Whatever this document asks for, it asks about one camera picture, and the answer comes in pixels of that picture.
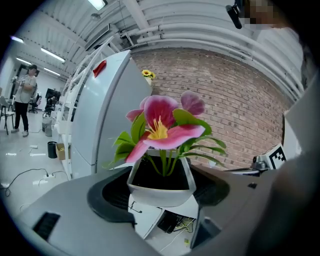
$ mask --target ceiling light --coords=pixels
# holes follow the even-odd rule
[[[24,41],[22,39],[18,38],[18,37],[15,37],[13,35],[11,35],[10,37],[11,37],[12,40],[15,40],[15,41],[17,41],[19,43],[24,43]]]
[[[26,63],[26,64],[28,64],[28,65],[31,65],[31,63],[30,62],[28,62],[28,61],[25,61],[25,60],[23,60],[23,59],[20,59],[20,58],[16,58],[18,61],[21,61],[21,62],[24,62],[24,63]]]
[[[60,74],[58,74],[58,73],[56,73],[56,72],[54,72],[54,71],[52,71],[52,70],[50,70],[50,69],[47,69],[47,68],[43,68],[44,70],[46,70],[46,71],[48,71],[48,72],[51,72],[52,74],[55,74],[55,75],[57,75],[57,76],[60,76]]]
[[[102,7],[106,5],[105,1],[103,0],[88,0],[97,11],[101,10]]]
[[[54,53],[52,53],[52,52],[50,52],[50,51],[48,51],[46,49],[41,48],[41,51],[43,51],[44,53],[46,53],[46,54],[58,59],[61,62],[65,62],[65,60],[63,58],[59,57],[58,55],[55,55]]]

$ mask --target white flower pot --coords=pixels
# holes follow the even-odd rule
[[[159,157],[159,151],[155,149],[149,149],[147,151],[149,156]],[[176,157],[176,154],[172,152],[172,161]],[[139,159],[132,167],[131,173],[127,180],[127,185],[129,187],[130,193],[134,200],[138,203],[155,206],[155,207],[177,207],[185,203],[191,195],[196,191],[196,183],[194,177],[190,171],[189,164],[185,157],[180,158],[182,166],[184,168],[184,173],[188,182],[189,189],[187,190],[165,190],[165,189],[155,189],[133,185],[132,182],[137,173],[138,167],[140,165],[141,159]]]
[[[145,77],[145,80],[148,82],[148,84],[151,86],[152,79],[150,77]]]

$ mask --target red sticker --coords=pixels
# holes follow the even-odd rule
[[[96,78],[100,72],[107,66],[107,61],[104,60],[102,61],[94,70],[93,70],[93,74],[94,74],[94,78]]]

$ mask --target white wall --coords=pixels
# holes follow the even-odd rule
[[[60,92],[61,87],[65,86],[65,82],[61,81],[60,79],[54,77],[46,73],[45,71],[40,69],[40,72],[36,78],[36,83],[38,85],[37,92],[41,92],[42,100],[38,109],[45,110],[47,99],[45,98],[47,89],[55,89],[56,91]]]
[[[18,71],[19,64],[16,59],[11,55],[5,56],[1,63],[0,71],[0,87],[2,88],[2,94],[5,97],[10,93],[11,78],[15,75],[15,69]]]

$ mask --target black slot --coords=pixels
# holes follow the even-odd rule
[[[33,230],[47,241],[59,218],[60,215],[58,214],[46,212],[34,226]]]

